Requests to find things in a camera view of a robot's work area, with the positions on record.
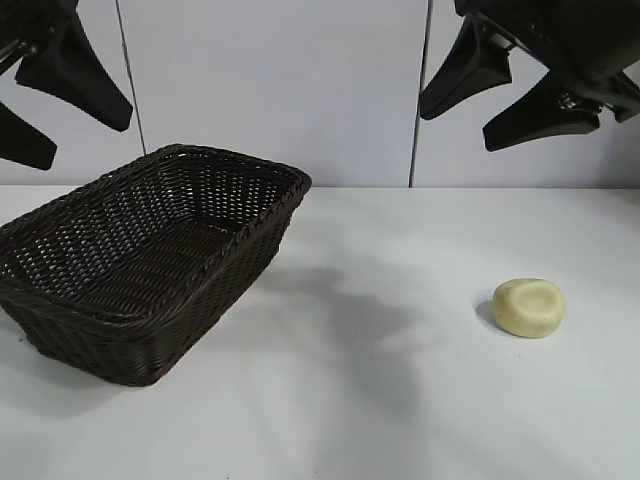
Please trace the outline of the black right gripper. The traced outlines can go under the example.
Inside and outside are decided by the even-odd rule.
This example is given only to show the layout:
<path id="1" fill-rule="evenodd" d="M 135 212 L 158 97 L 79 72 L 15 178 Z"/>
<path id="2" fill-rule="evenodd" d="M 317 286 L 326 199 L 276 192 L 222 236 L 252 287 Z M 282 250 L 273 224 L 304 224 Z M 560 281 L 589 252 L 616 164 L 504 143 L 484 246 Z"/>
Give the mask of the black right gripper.
<path id="1" fill-rule="evenodd" d="M 465 18 L 448 56 L 419 96 L 423 120 L 512 82 L 509 49 L 492 40 L 494 31 L 553 76 L 546 74 L 483 127 L 489 152 L 589 134 L 600 127 L 599 103 L 619 123 L 639 113 L 639 86 L 624 73 L 639 61 L 637 1 L 457 1 L 455 10 Z"/>

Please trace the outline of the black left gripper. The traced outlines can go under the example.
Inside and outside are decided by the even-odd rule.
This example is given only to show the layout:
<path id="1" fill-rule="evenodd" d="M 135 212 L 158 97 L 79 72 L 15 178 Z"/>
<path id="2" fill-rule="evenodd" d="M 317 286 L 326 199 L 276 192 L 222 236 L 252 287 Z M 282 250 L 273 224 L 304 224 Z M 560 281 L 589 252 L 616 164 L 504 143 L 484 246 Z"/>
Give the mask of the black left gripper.
<path id="1" fill-rule="evenodd" d="M 19 85 L 52 95 L 123 132 L 130 126 L 133 106 L 97 57 L 78 3 L 2 0 L 1 69 L 21 60 L 15 74 Z M 51 139 L 1 104 L 2 159 L 47 171 L 56 151 Z"/>

